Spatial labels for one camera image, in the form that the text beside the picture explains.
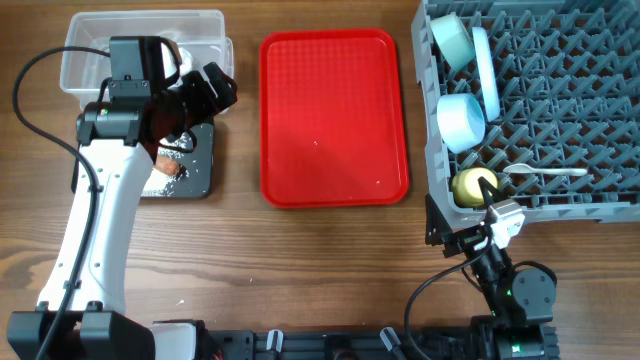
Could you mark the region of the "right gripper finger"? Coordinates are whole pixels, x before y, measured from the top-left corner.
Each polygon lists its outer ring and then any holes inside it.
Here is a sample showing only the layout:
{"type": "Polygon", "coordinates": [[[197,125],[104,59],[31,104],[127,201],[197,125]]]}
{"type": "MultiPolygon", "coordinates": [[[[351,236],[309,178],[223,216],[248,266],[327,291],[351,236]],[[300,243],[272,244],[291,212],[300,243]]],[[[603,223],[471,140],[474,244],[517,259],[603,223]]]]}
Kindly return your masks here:
{"type": "Polygon", "coordinates": [[[452,229],[430,194],[425,196],[427,245],[444,245],[451,241],[452,229]]]}
{"type": "Polygon", "coordinates": [[[478,185],[485,206],[491,206],[500,201],[500,191],[485,177],[478,178],[478,185]]]}

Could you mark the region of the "yellow plastic cup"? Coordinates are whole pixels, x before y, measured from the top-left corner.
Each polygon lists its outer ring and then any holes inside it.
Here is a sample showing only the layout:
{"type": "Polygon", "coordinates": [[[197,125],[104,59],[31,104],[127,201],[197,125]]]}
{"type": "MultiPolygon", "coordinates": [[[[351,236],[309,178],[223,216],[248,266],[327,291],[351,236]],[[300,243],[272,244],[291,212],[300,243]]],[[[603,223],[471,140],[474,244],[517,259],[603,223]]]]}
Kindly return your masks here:
{"type": "Polygon", "coordinates": [[[494,187],[498,185],[495,173],[484,167],[465,169],[453,177],[451,191],[454,201],[459,207],[472,208],[484,204],[479,185],[480,178],[484,178],[494,187]]]}

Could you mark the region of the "white plastic spoon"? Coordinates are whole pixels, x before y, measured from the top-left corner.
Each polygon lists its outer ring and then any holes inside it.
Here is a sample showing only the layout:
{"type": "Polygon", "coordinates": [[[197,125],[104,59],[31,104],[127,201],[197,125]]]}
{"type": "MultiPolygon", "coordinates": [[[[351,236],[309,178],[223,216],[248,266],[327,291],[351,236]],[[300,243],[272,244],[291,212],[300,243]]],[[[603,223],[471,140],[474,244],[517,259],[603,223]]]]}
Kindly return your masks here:
{"type": "Polygon", "coordinates": [[[508,165],[503,169],[503,172],[507,174],[543,174],[573,177],[581,177],[588,174],[588,171],[584,168],[535,168],[526,163],[508,165]]]}

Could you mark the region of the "orange carrot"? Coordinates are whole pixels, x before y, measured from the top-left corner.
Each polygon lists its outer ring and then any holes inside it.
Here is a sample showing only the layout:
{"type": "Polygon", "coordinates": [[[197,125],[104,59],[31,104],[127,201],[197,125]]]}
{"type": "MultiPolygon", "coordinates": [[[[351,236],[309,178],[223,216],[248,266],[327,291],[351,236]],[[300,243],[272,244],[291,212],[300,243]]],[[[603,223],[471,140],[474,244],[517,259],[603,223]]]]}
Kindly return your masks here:
{"type": "Polygon", "coordinates": [[[181,171],[181,165],[174,159],[158,155],[154,164],[154,169],[166,176],[177,176],[181,171]]]}

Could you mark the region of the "light blue bowl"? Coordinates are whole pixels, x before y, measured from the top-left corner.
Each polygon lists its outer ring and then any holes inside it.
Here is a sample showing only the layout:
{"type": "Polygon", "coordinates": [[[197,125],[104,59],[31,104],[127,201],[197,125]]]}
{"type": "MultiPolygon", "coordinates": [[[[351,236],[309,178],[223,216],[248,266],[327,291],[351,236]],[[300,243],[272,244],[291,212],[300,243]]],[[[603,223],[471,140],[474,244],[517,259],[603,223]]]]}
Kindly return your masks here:
{"type": "Polygon", "coordinates": [[[467,151],[484,139],[484,114],[471,94],[442,96],[437,103],[436,117],[441,138],[452,153],[467,151]]]}

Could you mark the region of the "white rice leftovers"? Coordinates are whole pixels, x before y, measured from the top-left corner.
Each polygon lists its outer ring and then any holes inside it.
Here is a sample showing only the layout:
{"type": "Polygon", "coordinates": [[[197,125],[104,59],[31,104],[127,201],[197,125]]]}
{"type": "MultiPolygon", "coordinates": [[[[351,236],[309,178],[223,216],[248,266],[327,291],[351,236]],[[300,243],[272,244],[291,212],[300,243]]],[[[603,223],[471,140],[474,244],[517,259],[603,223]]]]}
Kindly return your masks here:
{"type": "Polygon", "coordinates": [[[182,153],[174,148],[184,150],[191,149],[193,142],[188,134],[183,134],[179,139],[168,142],[162,139],[158,155],[170,157],[181,165],[180,173],[175,176],[166,176],[152,169],[142,191],[142,198],[198,198],[207,192],[207,162],[203,156],[203,149],[194,150],[192,153],[182,153]]]}

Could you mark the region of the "light blue plate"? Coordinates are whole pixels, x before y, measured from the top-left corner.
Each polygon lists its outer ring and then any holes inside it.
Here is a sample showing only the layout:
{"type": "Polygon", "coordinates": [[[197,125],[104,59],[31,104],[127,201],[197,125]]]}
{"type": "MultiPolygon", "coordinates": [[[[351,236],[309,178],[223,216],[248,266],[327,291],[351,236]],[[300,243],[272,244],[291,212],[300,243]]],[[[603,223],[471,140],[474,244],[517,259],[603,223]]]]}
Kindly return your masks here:
{"type": "Polygon", "coordinates": [[[500,116],[500,98],[494,71],[489,37],[482,27],[471,29],[476,53],[478,76],[487,120],[496,121],[500,116]]]}

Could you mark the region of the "green bowl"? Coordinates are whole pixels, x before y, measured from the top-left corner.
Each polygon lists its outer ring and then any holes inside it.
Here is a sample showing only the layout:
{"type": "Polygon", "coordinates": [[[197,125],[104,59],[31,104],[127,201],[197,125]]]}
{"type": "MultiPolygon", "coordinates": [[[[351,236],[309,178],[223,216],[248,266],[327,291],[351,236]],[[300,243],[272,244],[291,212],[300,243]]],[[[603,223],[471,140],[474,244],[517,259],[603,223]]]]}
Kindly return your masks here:
{"type": "Polygon", "coordinates": [[[432,19],[431,30],[442,56],[454,72],[462,70],[474,59],[471,37],[455,13],[432,19]]]}

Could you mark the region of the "white tissue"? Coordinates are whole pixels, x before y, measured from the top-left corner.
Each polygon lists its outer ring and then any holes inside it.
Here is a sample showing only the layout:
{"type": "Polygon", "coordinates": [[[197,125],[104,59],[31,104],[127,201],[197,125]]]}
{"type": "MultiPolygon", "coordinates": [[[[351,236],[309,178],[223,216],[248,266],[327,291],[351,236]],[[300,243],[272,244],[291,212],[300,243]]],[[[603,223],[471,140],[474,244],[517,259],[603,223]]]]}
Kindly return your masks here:
{"type": "Polygon", "coordinates": [[[181,63],[179,66],[179,71],[181,75],[189,73],[194,68],[194,59],[191,53],[183,47],[179,48],[179,55],[181,57],[181,63]]]}

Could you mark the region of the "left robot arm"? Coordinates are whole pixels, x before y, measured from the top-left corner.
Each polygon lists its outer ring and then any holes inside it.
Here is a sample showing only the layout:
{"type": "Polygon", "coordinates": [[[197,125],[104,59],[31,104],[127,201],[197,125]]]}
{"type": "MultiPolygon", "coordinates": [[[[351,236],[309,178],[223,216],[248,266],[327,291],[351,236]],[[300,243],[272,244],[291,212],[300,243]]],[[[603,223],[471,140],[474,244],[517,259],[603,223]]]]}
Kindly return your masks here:
{"type": "Polygon", "coordinates": [[[162,139],[212,121],[237,101],[216,63],[178,88],[148,80],[109,84],[109,101],[79,117],[74,202],[57,258],[35,310],[9,318],[7,340],[21,359],[220,359],[201,320],[143,326],[124,314],[124,272],[133,222],[162,139]]]}

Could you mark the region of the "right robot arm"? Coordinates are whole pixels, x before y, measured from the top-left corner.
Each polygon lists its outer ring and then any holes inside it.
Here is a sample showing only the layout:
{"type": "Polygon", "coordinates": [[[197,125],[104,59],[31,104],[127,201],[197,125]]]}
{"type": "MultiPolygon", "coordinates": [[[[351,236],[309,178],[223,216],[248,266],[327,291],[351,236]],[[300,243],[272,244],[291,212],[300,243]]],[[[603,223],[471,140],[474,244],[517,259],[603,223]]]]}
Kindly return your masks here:
{"type": "Polygon", "coordinates": [[[478,179],[485,216],[454,231],[431,195],[425,196],[425,243],[442,245],[446,258],[463,254],[460,269],[487,302],[491,314],[475,316],[467,327],[423,329],[418,346],[435,359],[557,359],[553,320],[557,277],[535,261],[514,263],[506,248],[525,220],[521,206],[478,179]]]}

